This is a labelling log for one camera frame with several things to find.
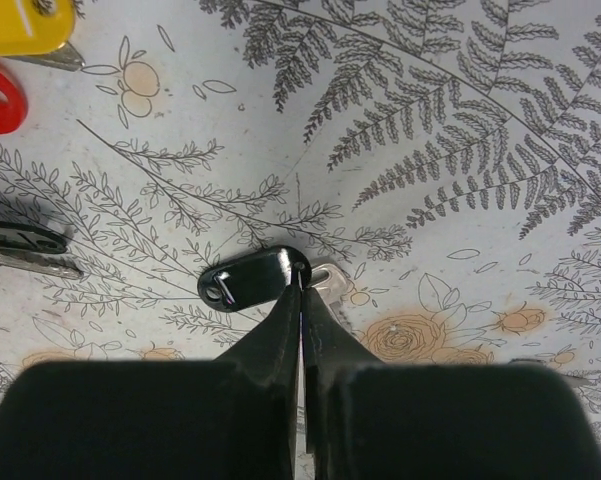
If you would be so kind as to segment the key with black cap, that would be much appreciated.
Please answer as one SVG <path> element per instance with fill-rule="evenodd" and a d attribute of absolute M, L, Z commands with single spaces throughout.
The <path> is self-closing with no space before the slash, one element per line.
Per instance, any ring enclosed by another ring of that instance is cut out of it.
<path fill-rule="evenodd" d="M 310 261 L 298 249 L 283 245 L 235 256 L 207 268 L 197 281 L 197 290 L 211 309 L 233 313 L 277 300 L 295 281 L 316 289 L 328 305 L 348 291 L 348 279 L 336 263 Z"/>

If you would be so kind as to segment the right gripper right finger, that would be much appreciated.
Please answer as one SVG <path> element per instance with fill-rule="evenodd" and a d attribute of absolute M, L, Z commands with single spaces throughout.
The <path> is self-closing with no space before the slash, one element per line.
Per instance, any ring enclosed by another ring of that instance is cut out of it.
<path fill-rule="evenodd" d="M 302 296 L 307 448 L 319 479 L 601 479 L 567 382 L 531 364 L 398 365 Z"/>

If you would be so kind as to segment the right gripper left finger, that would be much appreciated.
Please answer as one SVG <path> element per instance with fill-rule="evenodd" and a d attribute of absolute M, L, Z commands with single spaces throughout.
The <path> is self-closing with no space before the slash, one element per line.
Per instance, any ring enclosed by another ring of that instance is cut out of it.
<path fill-rule="evenodd" d="M 290 479 L 300 291 L 214 360 L 48 361 L 0 403 L 0 479 Z"/>

